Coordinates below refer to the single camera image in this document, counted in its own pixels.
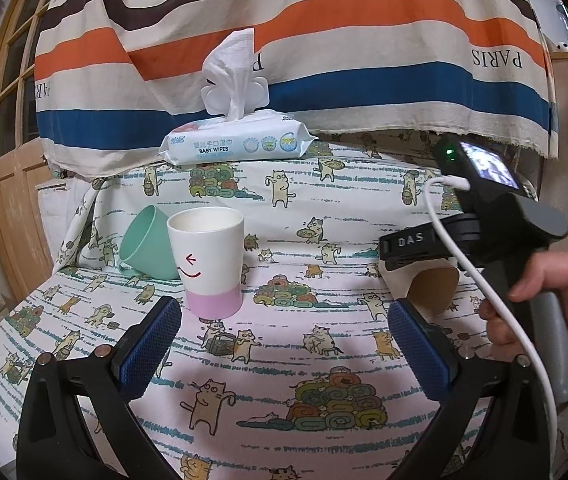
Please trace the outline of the striped hermes paris cloth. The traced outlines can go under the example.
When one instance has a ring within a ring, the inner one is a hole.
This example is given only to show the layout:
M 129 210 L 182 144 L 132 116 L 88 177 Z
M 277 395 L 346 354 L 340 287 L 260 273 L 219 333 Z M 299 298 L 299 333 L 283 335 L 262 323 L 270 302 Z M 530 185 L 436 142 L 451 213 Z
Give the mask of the striped hermes paris cloth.
M 558 151 L 529 0 L 50 0 L 34 61 L 46 160 L 86 178 L 206 117 L 203 62 L 252 29 L 272 110 L 327 134 L 477 134 Z

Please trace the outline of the baby wipes pack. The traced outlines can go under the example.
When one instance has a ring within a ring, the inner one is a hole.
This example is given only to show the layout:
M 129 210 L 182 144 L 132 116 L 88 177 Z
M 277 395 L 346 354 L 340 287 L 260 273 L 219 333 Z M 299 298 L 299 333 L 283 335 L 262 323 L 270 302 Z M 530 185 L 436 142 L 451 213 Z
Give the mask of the baby wipes pack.
M 270 110 L 267 78 L 253 70 L 255 31 L 235 30 L 203 61 L 209 117 L 173 129 L 158 156 L 175 166 L 302 157 L 316 140 L 302 122 Z

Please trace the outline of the beige square cup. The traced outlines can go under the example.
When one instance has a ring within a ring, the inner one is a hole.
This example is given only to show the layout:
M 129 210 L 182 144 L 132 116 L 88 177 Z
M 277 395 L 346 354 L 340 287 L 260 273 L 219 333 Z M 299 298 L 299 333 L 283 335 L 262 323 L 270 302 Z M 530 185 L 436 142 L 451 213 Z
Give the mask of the beige square cup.
M 393 299 L 405 298 L 426 321 L 433 321 L 451 304 L 460 272 L 447 259 L 418 261 L 395 270 L 378 263 L 381 278 Z

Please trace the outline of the cat pattern table cloth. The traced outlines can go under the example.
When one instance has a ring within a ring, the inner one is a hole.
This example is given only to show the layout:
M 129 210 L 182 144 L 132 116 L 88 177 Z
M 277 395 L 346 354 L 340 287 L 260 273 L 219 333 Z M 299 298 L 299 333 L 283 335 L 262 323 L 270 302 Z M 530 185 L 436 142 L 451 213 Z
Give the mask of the cat pattern table cloth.
M 451 188 L 367 148 L 315 142 L 304 158 L 152 164 L 84 182 L 54 274 L 0 322 L 0 466 L 17 453 L 26 386 L 43 352 L 113 344 L 180 281 L 120 257 L 136 214 L 220 206 L 245 217 L 241 310 L 185 313 L 132 408 L 188 479 L 383 479 L 434 418 L 387 322 L 380 237 L 461 207 Z

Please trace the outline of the wooden door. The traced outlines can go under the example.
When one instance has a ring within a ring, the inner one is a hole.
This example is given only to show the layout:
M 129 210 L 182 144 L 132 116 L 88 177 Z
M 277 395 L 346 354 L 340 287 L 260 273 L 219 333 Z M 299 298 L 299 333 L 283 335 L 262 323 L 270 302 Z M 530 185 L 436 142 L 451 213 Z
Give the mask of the wooden door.
M 0 22 L 0 262 L 18 304 L 52 273 L 37 187 L 52 179 L 35 110 L 35 47 L 49 0 L 7 0 Z

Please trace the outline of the green plastic cup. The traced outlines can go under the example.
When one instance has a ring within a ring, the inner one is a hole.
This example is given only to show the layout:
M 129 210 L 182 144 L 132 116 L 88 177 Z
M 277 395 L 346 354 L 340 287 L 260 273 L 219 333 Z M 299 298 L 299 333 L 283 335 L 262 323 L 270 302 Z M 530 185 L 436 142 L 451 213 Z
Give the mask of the green plastic cup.
M 167 229 L 168 216 L 149 205 L 136 214 L 119 247 L 118 268 L 124 276 L 146 275 L 161 281 L 179 277 Z

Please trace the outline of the white and pink smiley cup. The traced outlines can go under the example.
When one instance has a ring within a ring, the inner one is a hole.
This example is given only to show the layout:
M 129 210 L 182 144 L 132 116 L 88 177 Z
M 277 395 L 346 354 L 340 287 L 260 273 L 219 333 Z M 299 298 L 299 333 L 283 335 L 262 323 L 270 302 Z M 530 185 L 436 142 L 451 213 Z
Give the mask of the white and pink smiley cup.
M 187 209 L 167 221 L 186 307 L 206 320 L 224 320 L 239 311 L 244 264 L 244 216 L 229 207 Z

